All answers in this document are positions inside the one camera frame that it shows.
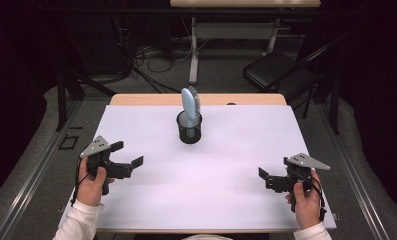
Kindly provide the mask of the person's white clothing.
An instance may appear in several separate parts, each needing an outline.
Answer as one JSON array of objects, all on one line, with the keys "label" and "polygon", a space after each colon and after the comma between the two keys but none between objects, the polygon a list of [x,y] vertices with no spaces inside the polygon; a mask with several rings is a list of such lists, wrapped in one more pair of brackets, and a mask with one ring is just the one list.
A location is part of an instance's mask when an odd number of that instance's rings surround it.
[{"label": "person's white clothing", "polygon": [[181,240],[233,240],[233,239],[215,234],[197,234],[182,238]]}]

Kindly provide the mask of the dark curtain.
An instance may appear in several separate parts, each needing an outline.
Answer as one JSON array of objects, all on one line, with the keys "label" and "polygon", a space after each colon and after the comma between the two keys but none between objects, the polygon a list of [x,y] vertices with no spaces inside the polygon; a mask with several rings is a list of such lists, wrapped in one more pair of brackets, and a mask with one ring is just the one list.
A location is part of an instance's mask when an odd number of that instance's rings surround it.
[{"label": "dark curtain", "polygon": [[0,188],[38,129],[55,86],[24,0],[0,0]]},{"label": "dark curtain", "polygon": [[397,0],[361,0],[343,97],[354,108],[366,159],[397,204]]}]

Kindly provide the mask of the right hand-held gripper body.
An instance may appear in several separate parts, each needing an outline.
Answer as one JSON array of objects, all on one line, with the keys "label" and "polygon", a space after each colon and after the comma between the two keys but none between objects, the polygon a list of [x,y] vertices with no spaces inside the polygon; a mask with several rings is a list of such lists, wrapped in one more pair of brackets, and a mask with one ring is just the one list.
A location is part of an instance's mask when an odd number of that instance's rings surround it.
[{"label": "right hand-held gripper body", "polygon": [[[313,169],[321,169],[321,170],[329,170],[330,167],[307,154],[299,153],[294,156],[288,157],[289,166],[286,166],[286,175],[285,176],[268,176],[268,179],[265,180],[265,186],[267,189],[271,189],[276,193],[288,192],[293,194],[294,185],[298,182],[303,184],[304,190],[309,191],[312,188],[315,188],[313,184],[313,177],[311,174],[311,170]],[[320,198],[322,199],[323,193],[320,186],[320,190],[318,191]],[[295,211],[295,197],[292,197],[292,206],[291,211]],[[324,200],[321,200],[321,206],[324,207]]]}]

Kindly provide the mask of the white table cover sheet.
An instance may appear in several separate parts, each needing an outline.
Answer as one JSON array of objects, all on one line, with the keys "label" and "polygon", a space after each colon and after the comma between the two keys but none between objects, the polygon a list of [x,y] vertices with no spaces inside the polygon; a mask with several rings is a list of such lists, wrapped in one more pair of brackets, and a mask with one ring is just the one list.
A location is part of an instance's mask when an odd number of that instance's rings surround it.
[{"label": "white table cover sheet", "polygon": [[283,176],[284,157],[307,150],[292,109],[279,105],[204,106],[202,137],[178,136],[178,106],[108,106],[97,132],[123,149],[114,162],[144,163],[111,184],[101,232],[284,232],[297,224],[283,195],[258,171]]}]

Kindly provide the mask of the white desk with metal legs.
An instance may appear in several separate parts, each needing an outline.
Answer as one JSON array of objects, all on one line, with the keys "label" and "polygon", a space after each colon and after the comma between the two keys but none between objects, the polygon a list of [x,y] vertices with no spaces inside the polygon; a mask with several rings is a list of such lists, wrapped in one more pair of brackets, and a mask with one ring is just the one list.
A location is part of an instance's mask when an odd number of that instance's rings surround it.
[{"label": "white desk with metal legs", "polygon": [[[170,0],[170,6],[179,9],[204,10],[294,10],[318,8],[320,0]],[[198,39],[259,39],[268,40],[267,53],[273,50],[278,27],[274,19],[268,23],[251,22],[210,22],[203,23],[191,18],[191,65],[189,83],[198,79]]]}]

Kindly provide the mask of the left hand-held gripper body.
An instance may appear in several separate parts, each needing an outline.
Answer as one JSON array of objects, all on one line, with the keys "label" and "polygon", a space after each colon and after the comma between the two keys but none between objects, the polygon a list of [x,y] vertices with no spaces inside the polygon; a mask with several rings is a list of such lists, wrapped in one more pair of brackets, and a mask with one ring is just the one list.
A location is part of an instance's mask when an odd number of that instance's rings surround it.
[{"label": "left hand-held gripper body", "polygon": [[[91,176],[96,176],[99,167],[107,171],[108,178],[130,178],[133,171],[131,163],[115,163],[110,160],[111,145],[102,136],[97,136],[80,154],[81,158],[87,157],[87,171]],[[102,194],[109,193],[109,181],[102,186]]]}]

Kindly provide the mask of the black mesh pen cup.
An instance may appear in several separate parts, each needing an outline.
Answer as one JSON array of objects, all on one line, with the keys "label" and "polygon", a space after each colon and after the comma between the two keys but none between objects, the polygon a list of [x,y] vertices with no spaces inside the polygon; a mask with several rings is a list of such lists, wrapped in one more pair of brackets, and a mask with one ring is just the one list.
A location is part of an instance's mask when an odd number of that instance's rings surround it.
[{"label": "black mesh pen cup", "polygon": [[188,123],[187,114],[185,111],[177,115],[176,123],[178,126],[179,138],[185,144],[195,144],[201,139],[201,124],[202,116],[200,113],[191,124]]}]

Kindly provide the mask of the black folding chair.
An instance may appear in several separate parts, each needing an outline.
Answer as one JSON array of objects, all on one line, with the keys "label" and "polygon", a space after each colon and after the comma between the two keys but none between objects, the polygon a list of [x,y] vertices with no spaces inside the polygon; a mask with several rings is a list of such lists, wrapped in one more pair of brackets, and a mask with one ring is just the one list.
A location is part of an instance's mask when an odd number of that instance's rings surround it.
[{"label": "black folding chair", "polygon": [[340,35],[301,60],[271,52],[246,65],[242,76],[261,92],[282,94],[287,103],[307,92],[307,97],[294,107],[296,110],[305,105],[303,118],[306,118],[318,83],[328,75],[328,66],[334,62],[340,45],[348,36],[349,32]]}]

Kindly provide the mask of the person's right hand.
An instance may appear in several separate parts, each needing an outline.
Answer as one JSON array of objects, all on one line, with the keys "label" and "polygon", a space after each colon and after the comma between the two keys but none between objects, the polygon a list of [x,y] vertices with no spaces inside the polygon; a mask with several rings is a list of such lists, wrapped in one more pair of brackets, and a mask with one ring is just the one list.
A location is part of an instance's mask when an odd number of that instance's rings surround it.
[{"label": "person's right hand", "polygon": [[315,170],[311,170],[313,184],[315,188],[305,191],[303,184],[298,182],[294,185],[293,194],[285,196],[287,203],[292,202],[295,197],[295,215],[296,221],[301,230],[313,227],[320,223],[320,179]]}]

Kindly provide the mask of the black metal stand post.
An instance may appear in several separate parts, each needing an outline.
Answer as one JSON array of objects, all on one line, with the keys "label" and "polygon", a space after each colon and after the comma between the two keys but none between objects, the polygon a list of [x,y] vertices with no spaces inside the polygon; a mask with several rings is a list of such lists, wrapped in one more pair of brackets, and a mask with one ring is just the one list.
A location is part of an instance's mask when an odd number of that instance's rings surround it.
[{"label": "black metal stand post", "polygon": [[339,95],[340,95],[340,77],[338,75],[335,75],[332,80],[329,122],[333,132],[336,135],[339,134],[339,129],[338,129]]},{"label": "black metal stand post", "polygon": [[110,97],[116,94],[115,91],[110,90],[109,88],[103,86],[102,84],[98,83],[89,76],[82,74],[77,70],[69,69],[68,71],[62,72],[57,78],[57,98],[59,115],[58,126],[56,128],[57,131],[60,131],[67,122],[66,93],[69,93],[75,101],[81,101],[85,97],[85,92],[81,87],[82,83],[89,85],[92,88]]}]

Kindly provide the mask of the light blue hairbrush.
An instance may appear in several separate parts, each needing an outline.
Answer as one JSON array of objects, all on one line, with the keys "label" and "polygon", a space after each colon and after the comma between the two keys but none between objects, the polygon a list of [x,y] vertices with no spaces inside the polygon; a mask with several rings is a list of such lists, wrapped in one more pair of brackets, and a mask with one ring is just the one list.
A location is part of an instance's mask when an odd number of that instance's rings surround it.
[{"label": "light blue hairbrush", "polygon": [[183,88],[181,90],[182,105],[186,113],[187,137],[195,136],[194,127],[198,121],[198,113],[200,111],[200,99],[197,90],[193,86]]}]

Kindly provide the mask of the metal floor rail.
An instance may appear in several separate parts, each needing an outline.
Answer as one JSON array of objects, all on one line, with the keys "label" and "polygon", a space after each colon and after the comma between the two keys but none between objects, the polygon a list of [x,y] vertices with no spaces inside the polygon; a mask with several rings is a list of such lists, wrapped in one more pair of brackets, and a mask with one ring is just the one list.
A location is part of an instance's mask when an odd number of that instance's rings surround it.
[{"label": "metal floor rail", "polygon": [[389,234],[386,231],[384,224],[382,223],[375,206],[366,191],[363,182],[355,168],[351,156],[344,145],[343,139],[340,135],[332,129],[329,112],[326,106],[316,105],[316,109],[322,119],[323,125],[339,155],[339,162],[341,163],[344,174],[351,186],[354,196],[356,197],[357,203],[362,211],[365,221],[371,230],[371,233],[375,240],[391,240]]},{"label": "metal floor rail", "polygon": [[41,124],[0,191],[0,240],[50,240],[72,189],[67,157],[60,144],[69,134],[83,103],[69,105],[67,122],[58,129],[57,106],[50,102]]}]

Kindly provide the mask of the person's left hand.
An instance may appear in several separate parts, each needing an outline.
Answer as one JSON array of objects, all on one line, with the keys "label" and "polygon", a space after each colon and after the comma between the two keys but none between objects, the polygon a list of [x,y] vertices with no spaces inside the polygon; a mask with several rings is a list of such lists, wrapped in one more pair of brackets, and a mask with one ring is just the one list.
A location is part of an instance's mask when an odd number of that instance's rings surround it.
[{"label": "person's left hand", "polygon": [[107,171],[103,167],[99,167],[96,176],[91,176],[87,171],[88,158],[85,157],[80,162],[79,167],[79,184],[77,200],[87,206],[98,206],[101,202],[102,186],[106,180],[110,183],[114,179],[107,177]]}]

